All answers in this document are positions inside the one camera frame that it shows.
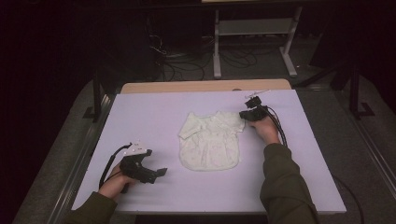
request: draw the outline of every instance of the olive green sleeve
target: olive green sleeve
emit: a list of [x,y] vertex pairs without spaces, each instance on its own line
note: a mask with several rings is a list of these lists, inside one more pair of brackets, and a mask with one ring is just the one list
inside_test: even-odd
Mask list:
[[264,158],[265,180],[260,199],[269,223],[318,223],[317,209],[291,151],[283,145],[271,144],[265,148]]
[[88,200],[78,209],[68,214],[65,224],[104,224],[108,223],[116,209],[113,200],[93,192]]

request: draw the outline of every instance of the human hand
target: human hand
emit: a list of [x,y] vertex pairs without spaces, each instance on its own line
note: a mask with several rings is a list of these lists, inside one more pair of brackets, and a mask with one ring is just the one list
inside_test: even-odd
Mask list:
[[272,143],[280,143],[277,127],[270,117],[257,121],[250,121],[250,126],[256,128],[257,134],[264,140],[264,143],[268,146]]
[[134,179],[122,174],[120,164],[117,164],[111,171],[110,178],[103,184],[98,193],[109,199],[116,200],[125,184],[134,185],[134,183]]

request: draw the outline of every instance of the cable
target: cable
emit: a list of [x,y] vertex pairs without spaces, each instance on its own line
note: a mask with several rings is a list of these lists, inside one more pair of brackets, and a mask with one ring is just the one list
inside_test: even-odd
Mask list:
[[158,35],[150,35],[149,37],[156,37],[157,39],[159,39],[160,40],[160,48],[163,47],[163,40]]
[[212,60],[212,57],[208,57],[207,60],[205,60],[203,65],[198,64],[197,61],[201,60],[203,57],[205,57],[206,54],[208,54],[208,52],[201,55],[201,57],[198,57],[195,55],[185,55],[185,56],[187,56],[185,60],[180,60],[180,59],[176,59],[176,58],[175,59],[167,59],[167,60],[165,60],[164,64],[166,64],[168,67],[170,67],[172,69],[172,72],[174,72],[174,74],[180,73],[180,80],[184,80],[183,73],[181,73],[180,71],[177,71],[177,70],[186,71],[186,72],[200,70],[202,72],[202,75],[199,78],[199,80],[204,80],[205,79],[205,67],[207,67],[209,65],[209,63]]
[[109,177],[105,180],[105,183],[107,182],[107,180],[111,179],[111,177],[113,177],[113,176],[115,176],[115,175],[117,175],[117,174],[119,174],[119,173],[121,173],[121,171],[118,171],[118,172],[116,172],[114,175],[109,176]]
[[239,54],[237,54],[236,52],[232,52],[232,51],[230,51],[230,50],[228,50],[236,59],[241,59],[241,58],[247,58],[249,55],[251,55],[251,56],[253,56],[254,57],[254,55],[252,55],[251,54],[251,52],[248,52],[248,53],[246,53],[246,52],[244,52],[244,51],[242,51],[241,49],[239,49],[239,50],[234,50],[234,51],[240,51],[240,52],[242,52],[243,54],[245,54],[245,55],[239,55]]
[[356,195],[352,192],[352,190],[340,179],[338,178],[336,175],[331,174],[332,178],[336,179],[342,186],[344,186],[344,188],[346,188],[347,191],[349,191],[350,195],[352,196],[353,200],[355,201],[356,205],[358,206],[359,209],[359,213],[361,215],[361,224],[364,224],[364,213],[363,213],[363,209],[361,208],[361,204],[359,203],[358,198],[356,197]]
[[[229,51],[229,52],[233,55],[233,57],[235,57],[235,59],[245,59],[247,61],[248,65],[254,65],[254,64],[257,63],[257,57],[255,55],[251,54],[251,53],[245,53],[245,55],[240,56],[236,52],[234,52],[234,53],[232,53],[231,51]],[[250,60],[248,59],[248,56],[251,56],[254,59],[253,63],[250,62]]]
[[[238,40],[239,40],[240,46],[241,46],[241,47],[245,47],[245,45],[244,45],[244,43],[243,43],[243,41],[242,41],[242,38],[238,38]],[[242,51],[241,49],[240,49],[239,51],[241,51],[242,53],[245,53],[245,55],[248,56],[248,55],[252,55],[252,52],[254,51],[254,49],[251,49],[251,50],[248,51],[247,53],[244,52],[244,51]]]
[[161,54],[163,54],[163,55],[166,55],[167,53],[166,53],[166,50],[161,50],[161,49],[156,49],[155,47],[152,47],[152,46],[149,46],[151,49],[154,49],[154,50],[156,50],[157,52],[159,52],[159,53],[161,53]]
[[277,118],[277,114],[276,114],[275,110],[273,110],[273,109],[272,109],[271,107],[269,107],[269,106],[262,106],[262,108],[267,112],[268,117],[270,117],[270,119],[272,120],[272,122],[275,124],[277,130],[278,130],[279,133],[280,133],[280,137],[282,138],[283,145],[284,145],[285,147],[287,147],[287,146],[288,146],[288,142],[287,142],[287,140],[286,140],[286,135],[285,135],[285,133],[283,132],[282,126],[280,125],[280,121],[279,121],[279,119]]
[[[243,43],[242,40],[240,40],[239,43],[240,43],[240,45],[241,45],[242,47],[246,47],[246,45],[244,45],[244,43]],[[264,41],[260,42],[260,43],[258,44],[258,47],[263,46],[263,43],[265,43],[265,42],[264,42]],[[269,50],[269,51],[267,51],[267,52],[264,52],[264,53],[255,53],[254,51],[257,50],[257,49],[252,49],[252,50],[249,52],[249,54],[256,55],[256,56],[259,56],[259,55],[266,55],[266,54],[269,54],[269,53],[272,53],[272,52],[278,50],[279,47],[282,47],[282,46],[283,46],[283,44],[281,44],[281,45],[279,45],[279,46],[276,46],[276,47],[274,47],[273,49],[271,49],[271,50]]]
[[[248,67],[250,67],[250,64],[240,63],[240,62],[238,62],[238,61],[236,61],[236,60],[233,60],[233,59],[229,58],[228,56],[226,56],[226,55],[223,54],[223,53],[219,53],[219,55],[221,56],[221,59],[222,59],[224,62],[226,62],[228,65],[230,65],[230,66],[232,66],[232,67],[235,67],[235,68],[248,68]],[[233,63],[239,63],[239,64],[241,64],[241,66],[236,66],[236,65],[230,63],[230,61],[233,62]]]
[[169,63],[191,63],[191,62],[197,61],[199,59],[200,59],[199,57],[192,55],[192,54],[187,54],[187,53],[181,54],[180,53],[176,57],[169,57],[169,58],[167,57],[166,61],[168,61]]
[[213,52],[213,49],[207,49],[211,46],[214,45],[215,43],[215,38],[213,36],[203,36],[202,37],[203,42],[201,43],[201,49],[199,50],[194,50],[194,51],[188,51],[188,52],[182,52],[182,53],[175,53],[175,54],[170,54],[169,52],[172,52],[171,49],[168,50],[168,54],[166,55],[166,60],[177,60],[182,57],[190,57],[192,56],[193,58],[195,57],[196,54],[207,54],[209,52]]
[[99,181],[99,188],[101,188],[101,187],[103,186],[103,184],[105,184],[105,182],[106,182],[106,181],[105,181],[106,175],[107,175],[108,170],[110,169],[110,166],[111,166],[111,164],[113,163],[114,159],[116,159],[117,154],[118,154],[121,150],[123,150],[123,149],[125,149],[125,148],[128,148],[128,147],[130,147],[131,145],[132,145],[132,143],[130,143],[129,145],[120,147],[119,149],[117,149],[117,151],[116,151],[113,155],[111,155],[110,159],[109,159],[108,162],[107,162],[106,168],[105,168],[105,170],[104,170],[103,173],[102,173],[102,177],[100,178],[100,181]]
[[169,80],[166,80],[166,75],[165,75],[166,71],[163,69],[163,80],[164,81],[172,81],[172,79],[174,78],[175,73],[176,73],[175,68],[172,65],[170,65],[169,63],[163,63],[163,65],[167,65],[168,67],[170,67],[172,69],[172,72],[173,72],[171,78],[169,78]]
[[202,58],[203,55],[207,54],[207,53],[211,53],[213,52],[213,50],[205,50],[203,52],[184,52],[184,53],[178,53],[178,54],[168,54],[166,56],[166,60],[179,60],[180,58],[187,58],[187,62],[192,62],[192,61],[196,61],[199,60],[200,58]]

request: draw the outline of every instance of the crumpled white shirt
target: crumpled white shirt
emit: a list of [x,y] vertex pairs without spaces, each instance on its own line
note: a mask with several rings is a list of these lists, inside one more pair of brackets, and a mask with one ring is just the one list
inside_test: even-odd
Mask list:
[[244,127],[239,113],[219,111],[207,117],[190,113],[178,135],[181,163],[193,171],[235,167],[239,162],[237,133]]

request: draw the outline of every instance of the black cable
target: black cable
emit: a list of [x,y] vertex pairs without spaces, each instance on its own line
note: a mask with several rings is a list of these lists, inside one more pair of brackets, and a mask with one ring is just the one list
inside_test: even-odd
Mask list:
[[361,208],[361,204],[359,203],[358,198],[356,197],[356,195],[352,192],[352,190],[347,186],[347,184],[345,184],[340,178],[338,178],[336,175],[331,174],[332,178],[336,179],[342,186],[344,186],[344,188],[346,188],[347,191],[349,191],[350,195],[352,196],[353,200],[355,201],[356,205],[358,206],[359,209],[359,213],[361,215],[361,224],[364,224],[364,213],[363,213],[363,209]]
[[188,62],[193,62],[195,60],[198,60],[198,55],[205,55],[207,53],[213,52],[213,49],[207,49],[209,47],[212,47],[214,45],[214,37],[213,36],[208,36],[210,41],[207,43],[202,43],[202,46],[198,50],[194,51],[187,51],[183,53],[176,53],[176,54],[170,54],[169,52],[172,52],[171,49],[168,49],[167,52],[168,54],[166,55],[166,60],[178,60],[180,58],[189,58],[192,57],[192,59],[188,59],[186,63]]
[[[180,61],[180,62],[176,61],[176,62],[173,62],[172,60],[174,60],[175,58],[166,59],[166,61],[167,61],[168,63],[192,63],[192,62],[195,62],[195,61],[200,60],[201,58],[203,58],[203,57],[204,57],[206,54],[208,54],[208,53],[212,53],[212,51],[204,52],[203,54],[200,55],[200,57],[199,57],[199,56],[196,56],[196,55],[194,55],[194,54],[188,54],[188,55],[183,56],[183,57],[192,56],[192,58],[191,58],[191,59],[188,59],[187,61]],[[206,67],[206,66],[210,63],[210,61],[211,61],[211,58],[209,57],[209,59],[204,63],[204,65],[202,65],[202,67]]]
[[101,188],[101,187],[103,186],[103,184],[105,184],[105,182],[106,182],[106,181],[105,181],[106,175],[107,175],[108,170],[110,169],[110,166],[111,166],[111,164],[113,163],[114,159],[116,159],[117,154],[118,154],[121,150],[123,150],[123,149],[125,149],[125,148],[128,148],[128,147],[130,147],[131,145],[132,145],[132,143],[130,143],[129,145],[120,147],[119,149],[117,149],[117,151],[116,151],[113,155],[111,155],[110,159],[109,159],[108,162],[107,162],[107,165],[106,165],[106,167],[105,167],[105,170],[104,170],[103,173],[102,173],[102,177],[100,178],[100,181],[99,181],[99,188]]
[[[219,53],[219,55],[221,56],[221,59],[224,62],[226,62],[228,65],[230,65],[231,67],[234,67],[234,68],[248,68],[248,67],[250,67],[250,64],[241,63],[241,62],[238,62],[236,60],[233,60],[233,59],[229,58],[228,56],[226,56],[223,53]],[[241,64],[241,66],[234,65],[234,64],[232,64],[230,62]]]
[[163,69],[163,80],[164,81],[172,81],[172,79],[174,78],[174,76],[176,74],[175,68],[172,65],[170,65],[169,63],[163,63],[163,65],[166,65],[172,69],[172,71],[169,71],[169,72],[172,72],[172,76],[169,78],[169,80],[166,80],[165,72],[167,72],[167,71],[165,71],[165,69]]
[[245,56],[243,56],[243,57],[247,57],[247,56],[249,56],[249,55],[254,56],[254,54],[253,54],[253,51],[254,51],[254,50],[255,50],[255,49],[251,49],[251,50],[248,51],[248,52],[244,52],[242,49],[239,49],[238,51],[241,51],[242,53],[245,54]]
[[[173,62],[173,60],[166,60],[165,63],[167,66],[171,67],[173,70],[178,69],[178,70],[188,71],[188,72],[200,70],[202,72],[202,76],[199,79],[204,80],[205,79],[205,67],[207,67],[209,65],[209,63],[211,62],[211,59],[212,59],[211,57],[208,57],[208,59],[206,60],[206,62],[203,65],[193,63],[195,61],[198,61],[199,60],[198,58],[192,58],[192,59],[187,59],[186,61],[175,61],[175,62]],[[182,66],[183,64],[192,65],[193,68],[185,68]],[[181,80],[184,80],[183,74],[180,73],[180,75],[181,75]]]
[[[240,45],[240,47],[245,48],[246,45],[244,45],[242,38],[238,38],[238,40],[239,40],[239,45]],[[254,51],[254,50],[255,50],[255,49],[251,49],[251,50],[248,51],[248,52],[244,52],[243,50],[240,49],[239,51],[241,51],[242,53],[245,53],[245,55],[248,56],[248,55],[253,55],[253,51]]]
[[247,56],[252,55],[251,52],[252,52],[253,50],[252,50],[251,52],[248,52],[248,53],[242,51],[241,49],[233,50],[233,51],[240,51],[240,52],[242,52],[242,53],[243,53],[242,56],[241,56],[241,55],[238,55],[238,54],[235,53],[235,52],[233,53],[233,51],[231,51],[230,49],[228,49],[228,51],[229,51],[235,58],[240,59],[240,58],[246,58]]
[[[262,41],[261,43],[259,43],[259,44],[258,44],[258,48],[261,47],[261,46],[263,46],[263,43],[264,43],[263,41]],[[243,44],[242,40],[240,41],[240,44],[241,44],[242,47],[245,47],[245,46],[246,46],[246,45]],[[259,55],[266,55],[266,54],[270,54],[270,53],[272,53],[272,52],[274,52],[274,51],[276,51],[276,50],[279,50],[279,47],[282,47],[282,46],[283,46],[283,44],[281,44],[281,45],[279,45],[279,46],[276,46],[276,47],[274,47],[273,49],[271,49],[271,50],[269,50],[269,51],[267,51],[267,52],[264,52],[264,53],[255,53],[254,51],[257,50],[257,49],[253,49],[253,50],[250,51],[250,54],[256,55],[256,56],[259,56]]]
[[158,36],[158,35],[149,35],[150,38],[156,37],[160,41],[159,47],[156,47],[156,49],[161,49],[163,47],[163,40]]
[[272,122],[275,124],[277,130],[278,130],[279,133],[280,133],[280,137],[282,138],[283,145],[284,145],[285,147],[287,147],[287,146],[288,146],[288,142],[287,142],[287,140],[286,140],[286,135],[285,135],[285,133],[283,132],[282,126],[280,125],[280,121],[279,121],[279,119],[277,118],[277,114],[276,114],[275,110],[273,110],[273,109],[272,109],[271,107],[269,107],[269,106],[266,106],[267,109],[265,109],[264,106],[263,106],[262,108],[263,108],[264,110],[266,110],[266,112],[267,112],[267,114],[268,114],[268,117],[270,117],[270,119],[272,120]]
[[163,81],[166,81],[165,69],[163,69],[163,64],[162,64],[162,66],[160,67],[160,69],[161,69],[161,74],[163,74]]
[[107,182],[107,180],[111,179],[111,177],[113,177],[113,176],[115,176],[115,175],[117,175],[117,174],[119,174],[119,173],[121,173],[121,171],[118,171],[118,172],[116,172],[114,175],[109,176],[109,177],[105,180],[105,183]]
[[[235,59],[245,59],[249,66],[257,64],[257,57],[255,55],[251,54],[251,53],[248,53],[248,54],[245,54],[243,56],[240,56],[236,52],[232,53],[230,50],[228,50],[228,51],[233,55],[233,57],[235,57]],[[248,59],[248,56],[250,56],[250,57],[252,57],[254,59],[253,63]]]
[[[169,63],[190,63],[190,62],[194,62],[194,61],[198,60],[198,57],[195,57],[195,55],[193,55],[193,54],[180,54],[180,56],[176,56],[176,57],[170,57],[170,56],[166,57],[166,61],[168,61]],[[187,59],[186,59],[186,61],[175,61],[174,62],[174,60],[180,60],[180,58],[181,59],[187,58]]]

